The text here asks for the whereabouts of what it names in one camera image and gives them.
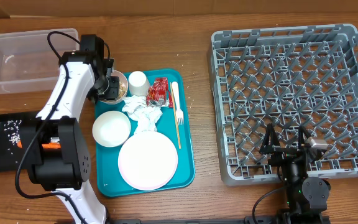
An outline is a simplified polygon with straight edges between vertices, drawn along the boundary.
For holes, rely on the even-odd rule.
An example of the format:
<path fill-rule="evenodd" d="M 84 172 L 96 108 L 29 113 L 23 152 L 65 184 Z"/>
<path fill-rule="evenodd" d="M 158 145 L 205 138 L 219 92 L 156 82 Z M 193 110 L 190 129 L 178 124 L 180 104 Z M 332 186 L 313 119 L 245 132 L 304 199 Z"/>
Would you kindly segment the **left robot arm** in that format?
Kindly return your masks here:
<path fill-rule="evenodd" d="M 75 223 L 111 223 L 108 209 L 90 184 L 90 152 L 78 120 L 87 98 L 107 93 L 113 61 L 102 50 L 59 56 L 57 84 L 36 119 L 20 127 L 25 153 L 15 176 L 27 199 L 58 197 Z"/>

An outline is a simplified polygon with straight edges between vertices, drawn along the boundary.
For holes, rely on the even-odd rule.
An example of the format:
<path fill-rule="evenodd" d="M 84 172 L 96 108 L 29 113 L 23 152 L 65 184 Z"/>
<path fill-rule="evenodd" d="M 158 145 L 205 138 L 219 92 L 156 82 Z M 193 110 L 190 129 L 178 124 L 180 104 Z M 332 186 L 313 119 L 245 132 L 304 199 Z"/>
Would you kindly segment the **pile of rice and nuts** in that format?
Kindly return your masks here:
<path fill-rule="evenodd" d="M 4 132 L 7 134 L 8 141 L 12 147 L 22 149 L 19 127 L 21 120 L 8 120 L 4 125 Z"/>

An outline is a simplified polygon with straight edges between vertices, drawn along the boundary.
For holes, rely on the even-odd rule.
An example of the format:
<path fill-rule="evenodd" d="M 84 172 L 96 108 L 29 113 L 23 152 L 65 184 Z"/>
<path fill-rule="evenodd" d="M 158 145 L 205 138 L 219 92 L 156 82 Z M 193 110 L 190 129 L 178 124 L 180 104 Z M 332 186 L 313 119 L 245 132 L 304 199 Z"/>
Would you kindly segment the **pink bowl with nuts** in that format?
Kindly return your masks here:
<path fill-rule="evenodd" d="M 113 71 L 111 73 L 111 78 L 118 78 L 119 79 L 119 93 L 118 96 L 114 99 L 102 99 L 101 101 L 110 105 L 116 105 L 122 101 L 124 97 L 126 97 L 128 92 L 128 81 L 126 76 L 119 72 L 119 71 Z"/>

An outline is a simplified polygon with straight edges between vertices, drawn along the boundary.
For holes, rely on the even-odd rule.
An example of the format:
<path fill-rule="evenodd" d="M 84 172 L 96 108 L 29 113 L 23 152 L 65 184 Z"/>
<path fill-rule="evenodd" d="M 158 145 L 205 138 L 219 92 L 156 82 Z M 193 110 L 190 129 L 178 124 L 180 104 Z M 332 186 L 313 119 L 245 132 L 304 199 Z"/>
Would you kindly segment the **orange carrot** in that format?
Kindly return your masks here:
<path fill-rule="evenodd" d="M 17 142 L 17 146 L 18 146 L 19 148 L 22 148 L 22 143 L 21 143 L 21 141 L 18 141 L 18 142 Z M 48 143 L 48 144 L 42 144 L 42 147 L 43 147 L 44 149 L 60 149 L 60 148 L 61 148 L 61 145 L 60 145 L 59 142 L 50 142 L 50 143 Z"/>

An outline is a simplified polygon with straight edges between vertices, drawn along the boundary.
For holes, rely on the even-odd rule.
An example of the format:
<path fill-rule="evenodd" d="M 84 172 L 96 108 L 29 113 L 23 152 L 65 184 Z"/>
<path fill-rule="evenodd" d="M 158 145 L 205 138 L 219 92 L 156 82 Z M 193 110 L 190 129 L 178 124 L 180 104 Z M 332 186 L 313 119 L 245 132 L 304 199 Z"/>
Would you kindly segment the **white bowl with rice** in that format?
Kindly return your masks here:
<path fill-rule="evenodd" d="M 94 140 L 104 147 L 116 147 L 125 143 L 131 133 L 129 118 L 119 111 L 107 111 L 93 123 Z"/>

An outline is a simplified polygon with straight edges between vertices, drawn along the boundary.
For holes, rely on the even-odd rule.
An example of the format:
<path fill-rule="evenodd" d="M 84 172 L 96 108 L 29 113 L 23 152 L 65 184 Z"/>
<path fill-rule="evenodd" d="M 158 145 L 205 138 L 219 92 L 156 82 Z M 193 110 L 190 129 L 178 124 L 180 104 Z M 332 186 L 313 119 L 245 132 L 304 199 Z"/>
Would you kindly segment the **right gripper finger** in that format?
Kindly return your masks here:
<path fill-rule="evenodd" d="M 310 143 L 306 141 L 310 137 L 311 134 L 308 130 L 303 125 L 300 125 L 298 127 L 298 148 L 305 149 L 306 147 L 310 147 Z"/>
<path fill-rule="evenodd" d="M 268 124 L 266 133 L 259 149 L 260 153 L 276 153 L 281 149 L 278 136 L 272 124 Z"/>

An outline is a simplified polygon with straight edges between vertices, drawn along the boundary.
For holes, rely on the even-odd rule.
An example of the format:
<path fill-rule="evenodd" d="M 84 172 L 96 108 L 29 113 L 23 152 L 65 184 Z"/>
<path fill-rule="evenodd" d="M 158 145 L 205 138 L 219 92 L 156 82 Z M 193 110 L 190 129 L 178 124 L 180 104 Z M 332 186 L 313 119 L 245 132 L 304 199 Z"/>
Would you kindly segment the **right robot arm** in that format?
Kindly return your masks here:
<path fill-rule="evenodd" d="M 308 175 L 308 165 L 320 160 L 327 150 L 328 143 L 314 138 L 303 125 L 298 127 L 297 147 L 281 147 L 273 125 L 269 124 L 259 152 L 270 156 L 268 165 L 277 168 L 283 186 L 261 196 L 252 211 L 264 198 L 284 190 L 288 208 L 265 220 L 276 224 L 329 223 L 329 217 L 322 216 L 322 212 L 327 209 L 331 185 L 327 180 Z"/>

